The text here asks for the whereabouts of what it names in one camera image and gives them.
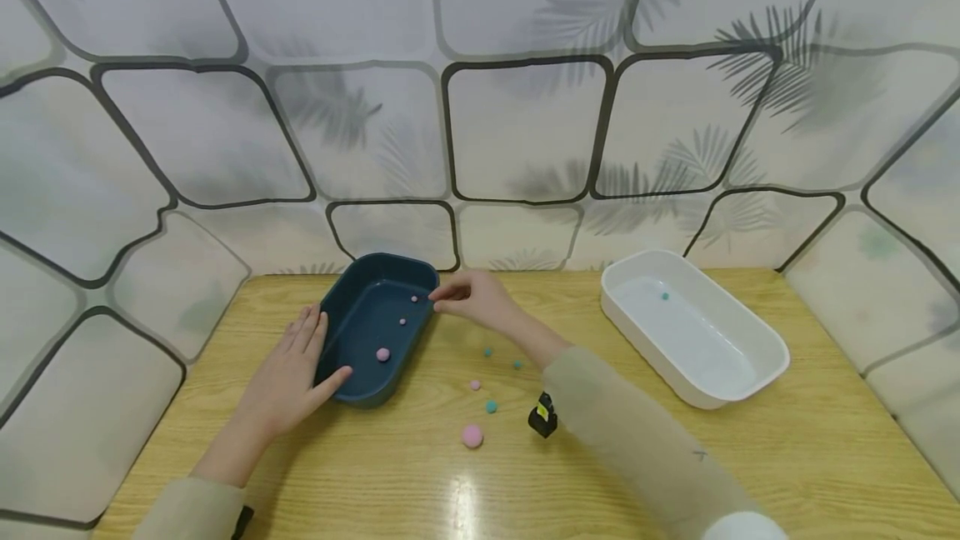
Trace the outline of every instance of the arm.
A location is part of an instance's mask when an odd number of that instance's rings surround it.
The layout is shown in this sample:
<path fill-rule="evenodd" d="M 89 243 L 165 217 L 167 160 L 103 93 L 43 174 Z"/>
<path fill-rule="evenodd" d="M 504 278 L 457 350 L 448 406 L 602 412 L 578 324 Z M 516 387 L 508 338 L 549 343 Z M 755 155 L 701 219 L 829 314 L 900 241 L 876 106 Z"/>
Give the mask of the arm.
<path fill-rule="evenodd" d="M 472 319 L 517 344 L 543 371 L 563 425 L 624 478 L 671 538 L 723 540 L 727 536 L 705 534 L 734 513 L 769 521 L 756 515 L 758 507 L 737 479 L 663 407 L 602 359 L 525 313 L 490 273 L 459 273 L 430 298 L 438 312 Z M 766 529 L 757 536 L 749 529 L 734 530 L 730 538 L 737 540 L 786 538 Z"/>
<path fill-rule="evenodd" d="M 226 540 L 243 508 L 244 488 L 273 440 L 295 428 L 347 381 L 342 367 L 316 387 L 313 377 L 327 336 L 318 305 L 304 307 L 253 374 L 232 418 L 190 477 L 163 489 L 134 540 Z"/>

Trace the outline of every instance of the left hand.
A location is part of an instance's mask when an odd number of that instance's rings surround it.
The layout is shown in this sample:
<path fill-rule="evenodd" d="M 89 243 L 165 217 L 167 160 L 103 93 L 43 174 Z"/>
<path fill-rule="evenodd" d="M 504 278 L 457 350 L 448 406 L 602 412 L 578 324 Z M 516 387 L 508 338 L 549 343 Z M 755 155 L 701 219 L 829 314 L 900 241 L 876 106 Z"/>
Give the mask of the left hand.
<path fill-rule="evenodd" d="M 251 377 L 232 423 L 264 434 L 263 439 L 270 443 L 328 401 L 353 370 L 343 366 L 313 386 L 327 329 L 328 315 L 320 312 L 320 306 L 304 307 Z"/>

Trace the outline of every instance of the patterned backdrop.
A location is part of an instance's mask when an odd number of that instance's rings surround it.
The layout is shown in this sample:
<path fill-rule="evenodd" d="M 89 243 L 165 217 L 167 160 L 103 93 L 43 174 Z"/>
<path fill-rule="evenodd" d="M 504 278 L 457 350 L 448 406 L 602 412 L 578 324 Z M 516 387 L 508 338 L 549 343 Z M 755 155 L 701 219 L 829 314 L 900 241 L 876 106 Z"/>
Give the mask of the patterned backdrop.
<path fill-rule="evenodd" d="M 244 281 L 381 250 L 776 268 L 960 492 L 960 0 L 0 18 L 0 538 L 87 536 Z"/>

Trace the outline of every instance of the table surface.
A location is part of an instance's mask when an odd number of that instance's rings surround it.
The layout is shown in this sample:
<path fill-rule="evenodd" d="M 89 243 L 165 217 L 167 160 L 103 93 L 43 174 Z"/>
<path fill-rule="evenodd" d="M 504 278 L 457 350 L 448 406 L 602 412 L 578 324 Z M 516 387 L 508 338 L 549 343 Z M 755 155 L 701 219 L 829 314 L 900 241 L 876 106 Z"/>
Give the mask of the table surface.
<path fill-rule="evenodd" d="M 791 539 L 957 538 L 960 504 L 782 277 L 707 273 L 792 355 L 772 386 L 715 412 L 678 400 L 604 317 L 599 273 L 500 278 L 527 310 L 669 409 Z M 188 475 L 284 325 L 334 279 L 260 277 L 240 290 L 94 538 L 130 538 L 163 486 Z M 255 515 L 245 540 L 661 537 L 573 437 L 561 428 L 543 440 L 527 427 L 541 382 L 528 363 L 513 369 L 516 348 L 452 317 L 432 325 L 385 406 L 328 405 L 271 447 L 248 485 Z M 493 415 L 488 398 L 499 403 Z M 468 423 L 486 434 L 477 451 L 459 441 Z"/>

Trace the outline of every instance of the white sleeve cuff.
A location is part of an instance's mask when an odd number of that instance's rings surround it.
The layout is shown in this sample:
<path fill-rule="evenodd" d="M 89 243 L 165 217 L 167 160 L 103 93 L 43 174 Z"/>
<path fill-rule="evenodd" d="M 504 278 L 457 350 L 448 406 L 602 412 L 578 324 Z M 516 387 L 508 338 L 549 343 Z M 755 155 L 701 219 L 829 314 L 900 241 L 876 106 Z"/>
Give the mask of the white sleeve cuff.
<path fill-rule="evenodd" d="M 715 522 L 702 540 L 788 540 L 788 536 L 772 519 L 741 511 Z"/>

